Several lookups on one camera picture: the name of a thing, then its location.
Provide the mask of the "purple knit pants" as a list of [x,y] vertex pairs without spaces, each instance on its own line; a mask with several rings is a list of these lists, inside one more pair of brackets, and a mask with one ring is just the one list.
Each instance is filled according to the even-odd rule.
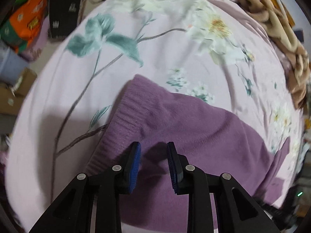
[[120,200],[124,223],[145,230],[185,232],[188,198],[174,193],[167,143],[212,175],[230,173],[252,196],[274,203],[283,181],[276,176],[289,153],[289,141],[271,154],[259,134],[233,113],[184,94],[171,93],[136,75],[124,94],[86,173],[117,165],[133,142],[141,144],[137,186]]

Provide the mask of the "pink floral duvet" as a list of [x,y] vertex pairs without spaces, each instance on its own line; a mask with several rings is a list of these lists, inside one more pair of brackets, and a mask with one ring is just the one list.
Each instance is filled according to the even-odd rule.
[[233,113],[271,154],[289,141],[276,174],[282,193],[269,203],[279,208],[303,133],[287,87],[291,69],[238,0],[107,0],[58,47],[24,100],[6,166],[8,201],[29,231],[86,173],[125,86],[141,75]]

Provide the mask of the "brown cardboard box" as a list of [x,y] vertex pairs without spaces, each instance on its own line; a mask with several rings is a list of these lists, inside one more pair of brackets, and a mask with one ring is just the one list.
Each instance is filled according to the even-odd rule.
[[1,82],[1,114],[17,116],[37,74],[25,68],[13,86]]

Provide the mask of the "brown fleece blanket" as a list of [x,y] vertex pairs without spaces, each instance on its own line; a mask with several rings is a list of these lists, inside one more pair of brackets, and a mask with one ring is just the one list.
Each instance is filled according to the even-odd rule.
[[256,20],[285,54],[292,65],[288,73],[287,87],[296,109],[306,102],[310,62],[307,50],[293,31],[295,25],[288,10],[280,0],[238,0],[247,14]]

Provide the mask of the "orange cardboard box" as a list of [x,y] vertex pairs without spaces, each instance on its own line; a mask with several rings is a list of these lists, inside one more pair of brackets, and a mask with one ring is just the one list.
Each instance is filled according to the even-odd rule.
[[47,12],[47,0],[28,0],[1,27],[1,39],[16,53],[21,53],[40,34]]

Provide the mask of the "black bag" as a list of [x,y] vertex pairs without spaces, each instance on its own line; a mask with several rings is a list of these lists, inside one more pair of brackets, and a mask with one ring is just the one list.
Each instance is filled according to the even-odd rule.
[[48,0],[50,38],[62,41],[81,22],[83,0]]

